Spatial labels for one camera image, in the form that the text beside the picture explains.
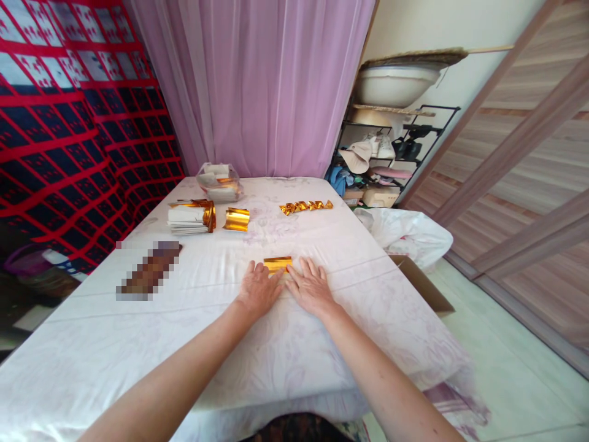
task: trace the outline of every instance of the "folded gold paper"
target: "folded gold paper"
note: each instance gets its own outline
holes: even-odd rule
[[[227,209],[226,215],[225,225],[223,226],[225,230],[247,231],[247,225],[250,222],[250,211],[230,207]]]
[[[169,203],[169,206],[204,207],[203,224],[209,228],[209,233],[213,233],[213,230],[217,227],[215,203],[210,200],[178,200],[176,203]]]
[[[293,259],[291,257],[264,258],[264,265],[268,267],[270,274],[278,272],[281,268],[286,269],[287,264],[293,264]]]
[[[330,200],[323,204],[321,201],[297,201],[296,203],[287,203],[284,206],[279,206],[282,213],[289,216],[291,213],[302,212],[305,210],[321,210],[321,209],[333,209],[333,204]]]

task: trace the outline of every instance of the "forearm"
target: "forearm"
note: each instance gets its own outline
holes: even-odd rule
[[[389,440],[464,440],[342,307],[320,319]]]
[[[239,302],[149,372],[83,435],[83,441],[167,441],[255,318]]]

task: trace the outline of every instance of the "white basin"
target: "white basin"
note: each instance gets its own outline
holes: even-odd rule
[[[438,69],[379,66],[360,72],[358,100],[372,106],[404,108],[411,105],[440,77]]]

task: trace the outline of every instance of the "purple container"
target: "purple container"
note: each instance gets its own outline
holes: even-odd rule
[[[38,248],[37,244],[27,244],[16,250],[4,262],[4,269],[13,275],[20,277],[33,277],[53,268],[53,265],[43,257],[43,250],[25,252],[30,247]]]

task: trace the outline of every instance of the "metal shelf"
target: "metal shelf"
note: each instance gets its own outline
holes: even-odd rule
[[[348,103],[348,108],[345,111],[345,118],[344,121],[342,121],[342,126],[339,130],[339,136],[337,137],[337,143],[336,143],[336,148],[334,150],[334,155],[333,157],[336,158],[337,157],[337,150],[339,149],[339,144],[341,143],[342,140],[342,136],[344,135],[344,130],[347,126],[360,126],[360,127],[368,127],[368,128],[380,128],[381,130],[384,129],[388,129],[388,133],[390,133],[390,131],[392,130],[391,126],[375,126],[375,125],[366,125],[366,124],[362,124],[362,123],[355,123],[355,122],[351,122],[350,120],[347,119],[348,115],[350,114],[350,109],[353,106],[353,98],[350,100],[350,102]],[[430,132],[435,132],[436,133],[436,139],[434,140],[434,142],[431,144],[431,146],[429,147],[429,150],[425,153],[425,156],[421,159],[421,160],[403,160],[402,158],[400,159],[395,159],[395,161],[400,161],[400,162],[404,162],[404,163],[415,163],[415,170],[413,172],[413,175],[411,175],[410,178],[407,179],[407,182],[405,184],[401,184],[399,183],[397,180],[393,180],[393,182],[395,183],[395,185],[384,185],[384,184],[379,184],[378,182],[376,182],[375,180],[371,179],[367,174],[354,174],[352,173],[352,175],[354,176],[360,176],[362,177],[363,181],[365,182],[365,184],[363,184],[361,186],[364,187],[365,185],[368,184],[374,184],[374,185],[379,185],[382,187],[398,187],[399,188],[399,192],[402,193],[403,190],[408,186],[408,184],[411,182],[411,180],[413,179],[413,177],[415,176],[415,173],[417,172],[417,170],[419,169],[419,167],[421,167],[421,165],[423,164],[423,162],[425,161],[425,159],[428,157],[429,153],[434,149],[435,145],[437,144],[437,142],[440,140],[440,137],[442,136],[442,134],[444,133],[444,131],[448,128],[448,125],[450,124],[450,122],[452,121],[452,119],[454,118],[454,116],[456,115],[456,113],[461,109],[460,107],[448,107],[448,106],[435,106],[435,105],[430,105],[430,104],[422,104],[418,111],[422,111],[424,108],[432,108],[432,109],[445,109],[448,111],[452,111],[452,114],[450,115],[450,117],[446,120],[446,123],[444,124],[444,127],[442,128],[436,128],[436,127],[431,127],[429,130]],[[406,131],[405,134],[403,135],[402,140],[405,141],[407,139],[407,135],[409,134],[410,130],[415,130],[418,128],[424,128],[424,127],[429,127],[429,125],[416,125],[415,121],[418,118],[431,118],[431,117],[427,117],[425,115],[416,115],[413,120],[411,121],[410,124],[403,124],[403,129]],[[374,158],[371,157],[371,160],[380,160],[380,161],[389,161],[389,166],[392,162],[392,160],[389,160],[387,158]],[[331,160],[331,165],[329,166],[329,171],[331,170],[331,168],[334,166],[334,159]]]

